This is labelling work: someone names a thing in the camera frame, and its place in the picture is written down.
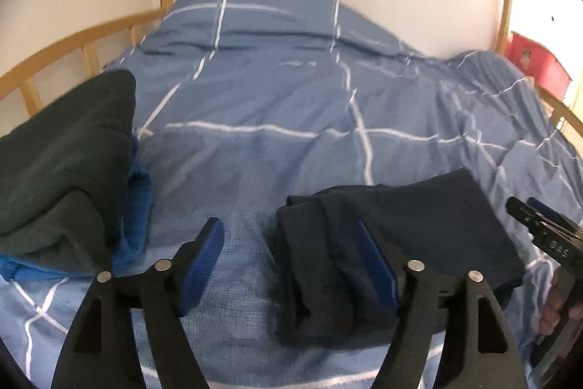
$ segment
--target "silver screw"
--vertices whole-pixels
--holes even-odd
[[[100,272],[99,274],[97,274],[97,281],[99,283],[102,283],[102,284],[107,282],[108,280],[110,280],[110,278],[111,278],[111,272],[109,272],[109,271],[103,271],[103,272]]]
[[[467,273],[467,276],[474,282],[481,282],[484,280],[484,276],[479,271],[470,271]]]
[[[412,260],[407,263],[407,267],[415,272],[421,272],[425,270],[425,264],[421,261]]]
[[[172,267],[172,261],[169,259],[162,259],[154,264],[154,269],[160,272],[167,271]]]

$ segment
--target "red storage bin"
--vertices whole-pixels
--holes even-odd
[[[534,77],[536,84],[563,100],[572,79],[556,56],[540,43],[511,32],[505,57],[524,75]]]

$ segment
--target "stack of folded clothes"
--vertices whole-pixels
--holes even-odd
[[[381,308],[351,236],[359,220],[407,259],[441,274],[479,270],[502,306],[523,282],[524,265],[468,170],[396,188],[339,186],[288,197],[278,210],[273,247],[283,276],[283,344],[350,349],[390,343],[397,316]]]
[[[144,248],[150,175],[132,137],[135,80],[108,71],[0,139],[0,275],[120,271]]]

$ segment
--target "blue duvet cover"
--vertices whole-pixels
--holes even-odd
[[[208,217],[226,225],[202,302],[183,321],[211,387],[369,387],[384,347],[278,344],[266,244],[275,211],[287,195],[404,185],[460,167],[473,172],[527,269],[505,312],[526,360],[555,263],[504,204],[537,197],[580,223],[583,186],[575,150],[505,59],[425,58],[334,0],[178,0],[109,66],[120,67],[137,79],[135,129],[154,185],[146,252],[130,273],[173,256]],[[50,387],[88,285],[0,284],[0,335],[40,389]],[[140,312],[134,320],[146,381],[160,387]],[[441,344],[437,335],[422,387],[432,385]]]

